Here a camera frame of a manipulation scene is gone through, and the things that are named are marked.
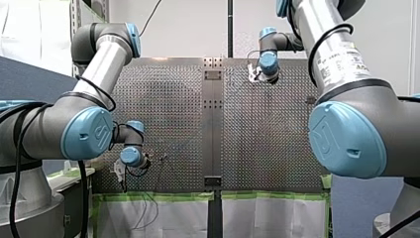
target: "white wall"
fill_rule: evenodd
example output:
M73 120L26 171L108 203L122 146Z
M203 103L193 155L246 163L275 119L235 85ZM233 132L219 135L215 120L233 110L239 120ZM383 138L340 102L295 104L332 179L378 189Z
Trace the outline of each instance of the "white wall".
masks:
M156 2L110 0L110 21L133 22L141 29ZM414 82L410 80L411 74L414 77L410 73L413 2L401 0L395 7L392 0L367 0L364 8L350 20L355 26L355 42L373 75L388 80L396 93L403 95L414 90ZM275 0L241 0L234 4L235 58L245 58L249 51L258 48L259 31L264 27L290 32L287 21L275 15ZM143 57L226 55L227 0L163 0L142 37ZM306 58L304 53L280 56Z
M132 22L141 30L157 0L110 0L110 22ZM142 37L143 57L201 58L227 55L226 0L163 0ZM267 26L290 32L275 15L275 0L235 1L234 56L245 58L259 48ZM283 54L295 58L295 54Z
M372 75L392 84L401 95L411 93L411 20L415 0L367 0L349 22L354 40Z

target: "end effector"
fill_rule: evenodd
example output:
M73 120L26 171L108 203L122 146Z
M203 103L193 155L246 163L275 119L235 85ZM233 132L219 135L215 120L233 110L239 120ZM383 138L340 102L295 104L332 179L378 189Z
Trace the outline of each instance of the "end effector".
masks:
M251 82L268 82L275 84L278 81L279 64L277 52L300 52L303 46L293 34L278 33L276 28L267 27L260 31L260 57L258 65L253 68L248 65L249 80Z

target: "blue joint cap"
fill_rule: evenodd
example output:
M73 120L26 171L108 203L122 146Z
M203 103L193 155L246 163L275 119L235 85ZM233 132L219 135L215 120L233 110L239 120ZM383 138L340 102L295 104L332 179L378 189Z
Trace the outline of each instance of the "blue joint cap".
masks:
M260 31L260 39L264 38L266 35L277 33L277 29L274 27L266 27Z
M101 107L88 107L68 122L61 136L61 152L69 160L94 159L104 153L112 139L111 114Z
M126 147L120 154L121 161L129 167L138 167L143 163L143 155L134 147Z
M34 100L0 100L0 111L4 111L22 103L28 102L34 102Z
M382 175L386 149L373 124L354 107L336 101L318 105L309 118L316 159L331 173L359 179Z
M265 75L274 75L278 72L277 52L264 52L260 55L259 66Z
M136 25L133 23L126 23L127 31L130 35L131 47L133 50L133 58L139 58L141 54L140 34Z
M277 17L280 17L280 18L287 17L287 7L288 7L288 0L277 0L276 6L275 6Z
M136 130L145 133L145 125L140 121L128 121L127 125L135 128Z

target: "perforated steel board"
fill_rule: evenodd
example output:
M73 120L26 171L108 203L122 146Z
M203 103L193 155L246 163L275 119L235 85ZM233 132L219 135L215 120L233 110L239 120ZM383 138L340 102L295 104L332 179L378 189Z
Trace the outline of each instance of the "perforated steel board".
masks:
M244 59L224 59L222 81L213 84L203 81L203 59L138 59L124 68L114 89L114 119L144 122L144 150L153 155L143 178L127 177L129 190L203 191L210 172L222 176L225 190L321 191L325 171L307 138L312 105L305 101L317 92L306 60L283 60L276 85L251 84L246 65ZM203 109L209 95L222 96L222 116ZM206 154L207 145L213 158ZM115 146L96 163L94 192L121 191L111 173L121 149ZM160 161L163 155L167 158Z
M126 66L114 89L114 120L145 124L144 152L152 166L142 178L127 176L129 190L202 191L202 60L138 59ZM116 145L95 167L94 192L118 192L113 163L122 146ZM167 154L163 161L159 159Z
M247 81L247 61L224 61L223 189L318 192L324 169L308 141L308 117L317 96L307 61L281 61L276 85Z

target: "gray surface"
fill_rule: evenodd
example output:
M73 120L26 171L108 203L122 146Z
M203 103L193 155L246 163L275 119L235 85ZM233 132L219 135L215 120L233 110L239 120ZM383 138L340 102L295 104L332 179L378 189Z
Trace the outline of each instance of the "gray surface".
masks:
M333 177L334 237L371 238L373 220L389 212L402 188L402 178Z
M0 58L0 100L31 99L54 103L76 80L11 59ZM62 161L44 162L45 173L62 170Z
M317 92L306 60L282 60L276 85L248 82L246 64L224 61L223 189L320 192L325 171L310 149L305 103Z
M60 238L64 235L63 218L64 197L57 193L48 207L30 213L16 225L21 238ZM0 234L2 238L13 237L8 222L0 224Z

